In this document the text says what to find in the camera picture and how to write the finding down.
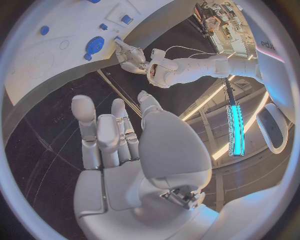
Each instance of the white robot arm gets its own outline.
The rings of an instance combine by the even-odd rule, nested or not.
[[[202,76],[227,78],[229,75],[251,77],[262,82],[261,72],[256,60],[228,59],[223,55],[213,55],[206,59],[165,58],[166,52],[154,48],[152,61],[146,62],[143,51],[115,39],[116,55],[122,69],[137,74],[146,74],[148,81],[160,88],[186,84]]]

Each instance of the robotic arm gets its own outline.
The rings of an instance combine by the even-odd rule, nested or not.
[[[258,62],[255,60],[227,59],[223,55],[213,55],[207,59],[165,58],[166,52],[154,48],[151,62],[147,62],[140,48],[129,46],[115,39],[116,56],[122,69],[136,74],[145,74],[148,81],[160,88],[190,83],[202,76],[227,78],[229,75],[251,77],[262,82]]]

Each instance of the dark floor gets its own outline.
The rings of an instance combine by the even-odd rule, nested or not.
[[[153,48],[166,50],[173,45],[213,51],[208,41],[184,21],[159,37],[144,52],[149,57]],[[186,58],[193,53],[173,48],[166,57]],[[193,83],[162,89],[150,85],[145,75],[125,72],[119,65],[107,67],[104,72],[110,73],[110,80],[128,99],[137,103],[138,93],[146,90],[164,109],[176,115],[180,115],[215,81],[208,76]],[[28,202],[51,227],[70,240],[85,239],[73,210],[74,189],[83,170],[80,130],[71,112],[72,97],[78,94],[92,98],[97,116],[109,114],[112,101],[119,97],[96,72],[71,81],[26,114],[5,149],[11,171]],[[139,136],[141,119],[128,106],[126,109]],[[12,226],[17,225],[6,224],[5,239],[29,239],[26,234],[12,232]]]

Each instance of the blue light bar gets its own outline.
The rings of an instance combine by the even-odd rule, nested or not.
[[[239,105],[228,105],[229,156],[244,156],[245,138],[242,112]]]

